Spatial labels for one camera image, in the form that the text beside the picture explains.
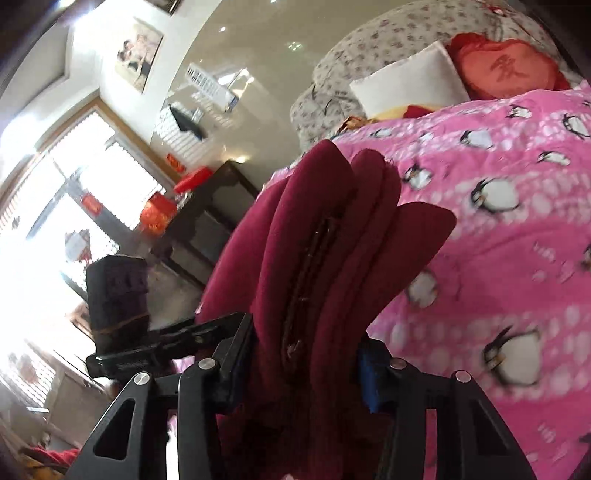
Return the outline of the red sleeve left forearm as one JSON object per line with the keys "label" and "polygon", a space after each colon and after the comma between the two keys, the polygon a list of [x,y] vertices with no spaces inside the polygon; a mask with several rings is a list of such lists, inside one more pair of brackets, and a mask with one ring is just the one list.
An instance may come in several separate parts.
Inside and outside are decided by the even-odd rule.
{"label": "red sleeve left forearm", "polygon": [[20,454],[24,454],[42,465],[65,471],[76,460],[79,452],[80,450],[78,448],[63,451],[46,450],[41,447],[22,447],[19,449]]}

